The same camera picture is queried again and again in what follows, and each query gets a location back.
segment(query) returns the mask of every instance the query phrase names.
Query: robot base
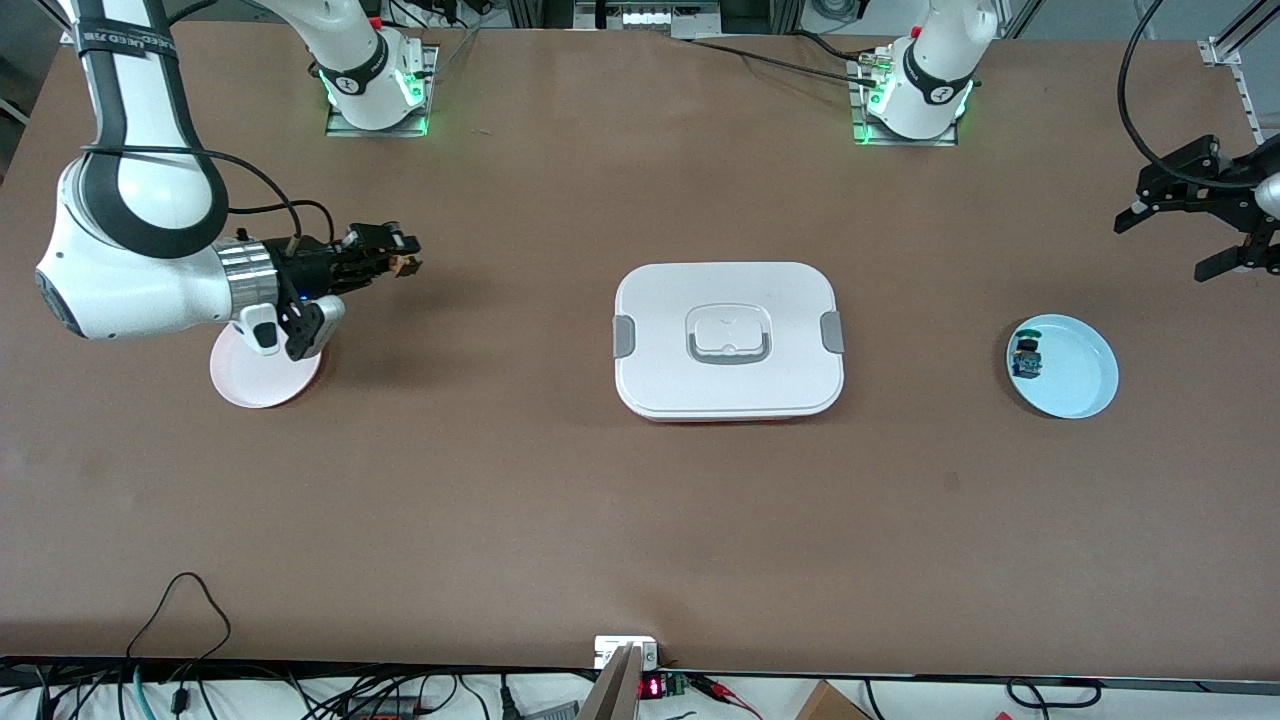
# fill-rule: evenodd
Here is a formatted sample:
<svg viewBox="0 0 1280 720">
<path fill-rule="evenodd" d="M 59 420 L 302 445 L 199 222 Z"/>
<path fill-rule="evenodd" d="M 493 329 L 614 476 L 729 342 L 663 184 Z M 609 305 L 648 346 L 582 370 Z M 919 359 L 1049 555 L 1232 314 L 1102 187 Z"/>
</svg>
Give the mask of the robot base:
<svg viewBox="0 0 1280 720">
<path fill-rule="evenodd" d="M 410 56 L 410 69 L 421 70 L 425 77 L 406 85 L 406 92 L 420 92 L 422 104 L 415 108 L 404 119 L 383 129 L 362 129 L 348 123 L 338 109 L 329 102 L 329 115 L 325 119 L 324 133 L 330 137 L 422 137 L 426 135 L 431 122 L 431 96 L 435 92 L 435 65 L 439 60 L 440 47 L 438 45 L 422 45 L 417 38 L 411 38 L 416 45 Z"/>
<path fill-rule="evenodd" d="M 879 47 L 876 50 L 876 54 L 887 55 L 888 49 Z M 867 68 L 852 60 L 845 63 L 845 70 L 850 77 L 870 77 L 870 74 L 867 73 Z M 884 126 L 879 118 L 867 111 L 869 97 L 876 90 L 873 88 L 863 87 L 854 82 L 849 83 L 849 104 L 854 111 L 854 140 L 859 145 L 918 145 L 927 147 L 952 147 L 959 142 L 956 135 L 957 120 L 952 120 L 951 127 L 948 127 L 946 132 L 929 140 L 911 140 L 888 129 L 888 127 Z"/>
</svg>

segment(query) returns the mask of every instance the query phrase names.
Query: cable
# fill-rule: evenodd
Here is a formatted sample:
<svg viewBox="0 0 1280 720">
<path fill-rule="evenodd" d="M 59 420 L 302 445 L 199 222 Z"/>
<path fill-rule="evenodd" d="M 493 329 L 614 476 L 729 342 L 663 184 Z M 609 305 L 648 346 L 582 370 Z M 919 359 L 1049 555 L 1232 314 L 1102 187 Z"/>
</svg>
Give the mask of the cable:
<svg viewBox="0 0 1280 720">
<path fill-rule="evenodd" d="M 876 81 L 870 78 L 855 78 L 847 74 L 831 73 L 827 70 L 819 70 L 817 68 L 806 68 L 804 65 L 796 65 L 794 63 L 787 63 L 785 60 L 778 60 L 776 58 L 765 58 L 764 55 L 756 55 L 755 53 L 748 53 L 746 50 L 739 50 L 736 47 L 726 47 L 723 45 L 713 45 L 710 42 L 700 42 L 698 40 L 686 40 L 685 42 L 690 45 L 696 45 L 699 47 L 709 47 L 712 50 L 719 50 L 721 53 L 730 53 L 732 55 L 740 55 L 742 58 L 750 58 L 751 60 L 759 60 L 762 63 L 768 63 L 771 65 L 777 65 L 780 68 L 786 68 L 788 70 L 795 70 L 797 73 L 808 73 L 812 76 L 826 77 L 832 79 L 838 79 L 842 82 L 851 82 L 854 85 L 860 85 L 863 87 L 876 87 Z"/>
<path fill-rule="evenodd" d="M 413 707 L 413 715 L 430 715 L 440 710 L 445 705 L 449 705 L 449 701 L 453 700 L 453 696 L 458 694 L 458 676 L 457 675 L 451 675 L 451 676 L 453 678 L 453 689 L 449 691 L 449 697 L 444 698 L 444 701 L 440 702 L 440 705 L 436 705 L 435 707 L 422 707 L 422 691 L 426 689 L 426 682 L 431 679 L 430 675 L 422 675 L 422 684 L 417 687 L 417 705 Z"/>
<path fill-rule="evenodd" d="M 480 33 L 480 28 L 484 27 L 484 24 L 486 22 L 489 22 L 489 19 L 492 17 L 494 17 L 494 15 L 490 15 L 488 13 L 485 15 L 481 15 L 480 20 L 476 22 L 476 27 L 470 28 L 467 31 L 467 36 L 462 38 L 462 42 L 460 42 L 458 46 L 454 47 L 452 53 L 449 53 L 449 56 L 445 58 L 443 63 L 435 65 L 435 77 L 436 77 L 436 79 L 439 79 L 440 76 L 444 74 L 445 68 L 448 68 L 448 67 L 451 67 L 453 64 L 453 59 L 458 55 L 458 53 L 462 53 L 463 50 L 470 49 L 470 45 L 475 41 L 476 35 Z"/>
<path fill-rule="evenodd" d="M 390 3 L 392 3 L 392 5 L 396 5 L 397 8 L 399 8 L 399 12 L 404 13 L 406 15 L 408 15 L 410 19 L 412 19 L 415 23 L 417 23 L 417 24 L 420 24 L 420 26 L 422 26 L 424 28 L 428 28 L 428 29 L 431 28 L 431 26 L 424 23 L 421 20 L 421 18 L 419 18 L 413 13 L 410 13 L 408 8 L 406 8 L 404 5 L 401 5 L 399 0 L 390 0 Z M 440 18 L 444 18 L 444 22 L 449 23 L 451 26 L 453 26 L 454 23 L 457 23 L 457 24 L 460 24 L 460 26 L 462 26 L 465 28 L 470 28 L 470 26 L 467 26 L 467 23 L 462 22 L 458 18 L 454 18 L 454 19 L 451 20 L 448 15 L 445 15 L 440 10 L 436 10 L 435 8 L 428 8 L 426 5 L 420 5 L 417 3 L 415 3 L 413 6 L 417 8 L 417 9 L 420 9 L 420 10 L 422 10 L 424 13 L 431 13 L 433 15 L 438 15 Z"/>
<path fill-rule="evenodd" d="M 191 15 L 192 13 L 198 13 L 198 12 L 204 10 L 205 8 L 212 8 L 216 4 L 218 4 L 218 0 L 200 0 L 198 3 L 192 3 L 191 5 L 187 5 L 186 8 L 178 10 L 177 13 L 174 13 L 172 15 L 169 15 L 169 24 L 173 24 L 173 23 L 175 23 L 175 22 L 186 18 L 187 15 Z"/>
<path fill-rule="evenodd" d="M 872 682 L 863 678 L 863 684 L 867 685 L 867 702 L 872 706 L 872 714 L 876 715 L 876 720 L 884 720 L 884 715 L 879 711 L 879 705 L 876 702 L 876 691 L 872 689 Z"/>
<path fill-rule="evenodd" d="M 40 696 L 36 697 L 36 720 L 45 720 L 45 707 L 49 703 L 49 680 L 45 674 L 40 671 L 40 665 L 36 665 L 36 676 L 40 678 Z"/>
<path fill-rule="evenodd" d="M 474 689 L 471 689 L 471 685 L 467 684 L 467 679 L 466 678 L 462 678 L 462 676 L 457 676 L 457 678 L 458 678 L 458 683 L 462 685 L 462 689 L 465 689 L 468 693 L 476 696 L 476 700 L 480 701 L 480 710 L 484 710 L 484 720 L 492 720 L 489 717 L 489 705 L 485 703 L 485 701 L 484 701 L 483 697 L 480 697 L 480 693 L 477 693 Z"/>
<path fill-rule="evenodd" d="M 191 570 L 184 570 L 182 573 L 178 573 L 177 575 L 173 577 L 173 579 L 169 580 L 169 584 L 164 589 L 164 594 L 160 596 L 159 605 L 156 605 L 156 609 L 151 611 L 151 618 L 147 618 L 147 621 L 142 624 L 142 628 L 140 628 L 138 632 L 133 634 L 133 639 L 131 639 L 129 644 L 124 648 L 124 661 L 125 662 L 128 662 L 129 660 L 133 659 L 133 646 L 137 644 L 138 638 L 141 638 L 142 634 L 146 633 L 151 628 L 151 623 L 155 623 L 156 616 L 160 615 L 160 610 L 164 609 L 164 603 L 169 600 L 169 593 L 173 592 L 173 587 L 175 584 L 178 584 L 178 580 L 180 580 L 183 578 L 191 578 L 192 580 L 196 580 L 196 583 L 200 584 L 200 591 L 205 593 L 205 601 L 209 602 L 209 606 L 212 607 L 214 612 L 218 614 L 218 618 L 221 619 L 221 621 L 223 621 L 223 630 L 224 630 L 223 632 L 223 639 L 218 641 L 218 644 L 215 644 L 214 647 L 206 650 L 193 662 L 200 662 L 201 660 L 205 660 L 210 655 L 212 655 L 212 653 L 218 652 L 219 650 L 221 650 L 221 647 L 224 644 L 227 644 L 227 641 L 232 639 L 232 621 L 230 621 L 230 618 L 227 616 L 227 612 L 224 612 L 223 609 L 221 609 L 221 606 L 218 605 L 218 601 L 214 600 L 212 593 L 209 592 L 209 585 L 205 584 L 205 579 L 201 578 L 200 575 L 197 575 L 196 573 L 192 573 Z"/>
<path fill-rule="evenodd" d="M 262 170 L 257 169 L 248 160 L 243 160 L 243 159 L 237 158 L 234 155 L 230 155 L 228 152 L 219 152 L 216 150 L 205 150 L 204 147 L 165 147 L 165 146 L 160 146 L 160 145 L 109 145 L 109 146 L 104 146 L 104 145 L 84 145 L 84 146 L 81 146 L 81 150 L 83 150 L 84 152 L 97 152 L 97 154 L 102 154 L 102 155 L 122 155 L 122 156 L 124 154 L 127 154 L 127 152 L 134 152 L 134 154 L 137 154 L 137 152 L 150 152 L 150 154 L 156 154 L 156 155 L 197 155 L 197 156 L 211 158 L 214 160 L 223 160 L 223 161 L 227 161 L 227 163 L 232 163 L 234 165 L 239 165 L 239 167 L 244 168 L 246 170 L 253 173 L 253 176 L 256 176 L 257 179 L 262 181 L 264 183 L 266 183 L 268 187 L 271 188 L 271 192 L 274 192 L 275 196 L 280 199 L 280 202 L 289 211 L 289 217 L 293 219 L 293 237 L 298 237 L 298 238 L 302 237 L 302 219 L 298 218 L 298 210 L 293 206 L 293 201 L 289 200 L 289 196 L 285 195 L 283 190 L 280 190 L 280 186 L 275 184 L 275 181 L 273 181 L 270 177 L 268 177 L 268 174 L 264 173 Z M 178 577 L 175 577 L 174 579 L 178 579 L 182 575 L 191 575 L 192 578 L 196 578 L 200 582 L 201 587 L 205 585 L 205 582 L 201 580 L 200 575 L 196 575 L 195 573 L 182 573 Z M 209 598 L 210 603 L 212 603 L 212 598 L 209 597 L 209 589 L 207 588 L 205 588 L 205 597 Z M 225 615 L 223 615 L 223 621 L 228 625 L 228 628 L 230 626 L 230 621 L 227 620 Z"/>
<path fill-rule="evenodd" d="M 133 666 L 133 694 L 138 696 L 138 707 L 142 708 L 142 715 L 147 720 L 156 720 L 156 714 L 151 711 L 151 703 L 147 702 L 146 693 L 142 692 L 142 666 Z"/>
<path fill-rule="evenodd" d="M 733 707 L 741 707 L 742 710 L 750 712 L 751 715 L 755 715 L 755 720 L 764 720 L 764 717 L 760 716 L 760 714 L 756 712 L 754 707 L 751 707 L 750 705 L 746 703 L 746 701 L 736 696 L 732 700 L 730 700 L 730 705 L 732 705 Z"/>
<path fill-rule="evenodd" d="M 1032 694 L 1036 696 L 1036 701 L 1028 702 L 1018 697 L 1018 693 L 1014 692 L 1014 685 L 1024 687 L 1032 691 Z M 1085 707 L 1093 707 L 1094 705 L 1097 705 L 1098 701 L 1102 700 L 1102 684 L 1093 683 L 1089 687 L 1093 689 L 1093 697 L 1082 700 L 1079 702 L 1046 702 L 1044 696 L 1041 694 L 1039 692 L 1039 688 L 1037 688 L 1030 680 L 1028 680 L 1027 678 L 1010 678 L 1009 682 L 1005 683 L 1005 694 L 1009 696 L 1009 700 L 1014 701 L 1021 707 L 1025 707 L 1027 710 L 1039 710 L 1044 720 L 1051 720 L 1048 716 L 1048 711 L 1051 708 L 1083 710 Z"/>
<path fill-rule="evenodd" d="M 1120 77 L 1116 81 L 1116 105 L 1120 109 L 1120 123 L 1124 124 L 1124 129 L 1129 133 L 1129 140 L 1133 141 L 1134 147 L 1137 147 L 1152 165 L 1160 168 L 1165 173 L 1183 182 L 1201 187 L 1211 187 L 1215 190 L 1253 190 L 1258 186 L 1258 183 L 1220 182 L 1215 179 L 1197 178 L 1174 168 L 1166 163 L 1164 158 L 1156 155 L 1151 146 L 1147 145 L 1147 141 L 1138 135 L 1138 128 L 1134 127 L 1133 118 L 1129 117 L 1129 100 L 1126 99 L 1129 63 L 1133 61 L 1133 51 L 1138 47 L 1138 40 L 1142 38 L 1142 32 L 1147 29 L 1147 26 L 1151 23 L 1151 17 L 1156 14 L 1156 10 L 1158 10 L 1164 3 L 1165 0 L 1152 0 L 1151 6 L 1147 8 L 1142 19 L 1138 20 L 1138 27 L 1134 28 L 1133 37 L 1129 38 L 1129 46 L 1125 47 L 1124 60 L 1120 61 Z"/>
<path fill-rule="evenodd" d="M 293 676 L 293 670 L 291 670 L 288 665 L 284 666 L 284 671 L 289 675 L 288 678 L 289 684 L 293 685 L 293 689 L 298 692 L 298 697 L 302 698 L 302 706 L 306 707 L 307 711 L 310 712 L 315 707 L 316 700 L 302 689 L 302 683 L 300 683 L 298 679 Z"/>
<path fill-rule="evenodd" d="M 827 53 L 828 55 L 835 55 L 836 58 L 840 58 L 841 60 L 849 60 L 851 63 L 856 63 L 859 60 L 859 58 L 861 58 L 867 53 L 874 53 L 876 51 L 874 47 L 868 47 L 865 50 L 855 50 L 852 53 L 844 53 L 844 51 L 840 51 L 840 50 L 836 50 L 835 47 L 832 47 L 832 45 L 829 42 L 827 42 L 826 40 L 823 40 L 822 36 L 819 36 L 818 33 L 809 32 L 806 29 L 794 29 L 794 31 L 791 31 L 787 35 L 795 35 L 795 36 L 799 36 L 799 37 L 804 37 L 804 38 L 812 40 L 812 41 L 814 41 L 818 45 L 818 47 L 822 47 L 822 50 L 824 53 Z"/>
<path fill-rule="evenodd" d="M 315 200 L 294 200 L 294 208 L 316 208 L 324 213 L 324 219 L 329 223 L 329 245 L 333 245 L 337 240 L 334 234 L 333 215 L 329 214 L 329 209 Z M 260 208 L 228 208 L 227 211 L 232 215 L 255 215 L 257 213 L 275 213 L 278 210 L 284 210 L 287 206 L 283 202 L 276 202 L 275 205 L 262 205 Z"/>
<path fill-rule="evenodd" d="M 72 708 L 72 714 L 67 716 L 67 720 L 77 720 L 79 717 L 81 708 L 84 707 L 84 703 L 88 702 L 88 698 L 93 697 L 93 691 L 96 691 L 97 687 L 102 684 L 102 680 L 105 680 L 106 676 L 110 674 L 111 671 L 106 670 L 96 680 L 93 680 L 93 684 L 88 687 L 88 692 L 84 693 L 83 697 L 76 700 L 76 707 Z"/>
<path fill-rule="evenodd" d="M 196 685 L 200 687 L 200 698 L 205 701 L 205 710 L 209 711 L 209 719 L 218 720 L 218 714 L 214 712 L 214 703 L 209 702 L 209 693 L 205 692 L 205 679 L 197 676 Z"/>
</svg>

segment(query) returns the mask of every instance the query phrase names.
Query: table surface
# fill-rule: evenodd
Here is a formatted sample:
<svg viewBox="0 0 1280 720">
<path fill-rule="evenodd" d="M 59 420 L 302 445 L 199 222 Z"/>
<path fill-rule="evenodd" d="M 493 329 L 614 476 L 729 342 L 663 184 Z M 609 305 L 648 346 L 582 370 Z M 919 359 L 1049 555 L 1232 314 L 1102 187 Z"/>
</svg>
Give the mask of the table surface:
<svg viewBox="0 0 1280 720">
<path fill-rule="evenodd" d="M 852 142 L 840 83 L 549 31 L 481 32 L 429 137 L 332 140 L 288 28 L 177 37 L 207 147 L 339 222 L 401 220 L 426 268 L 349 296 L 323 379 L 270 411 L 214 392 L 216 327 L 67 333 L 31 279 L 92 140 L 64 50 L 0 193 L 0 652 L 118 655 L 196 570 L 234 621 L 225 657 L 582 665 L 634 632 L 685 667 L 1280 679 L 1280 282 L 1194 283 L 1239 241 L 1210 218 L 1112 234 L 1143 164 L 1120 46 L 1000 42 L 960 147 L 890 149 Z M 1252 147 L 1192 44 L 1144 44 L 1130 85 L 1155 147 Z M 224 174 L 236 204 L 271 201 Z M 764 259 L 835 286 L 836 405 L 631 414 L 618 281 Z M 1120 359 L 1097 418 L 1007 384 L 1007 333 L 1050 311 Z M 138 652 L 218 634 L 186 587 Z"/>
</svg>

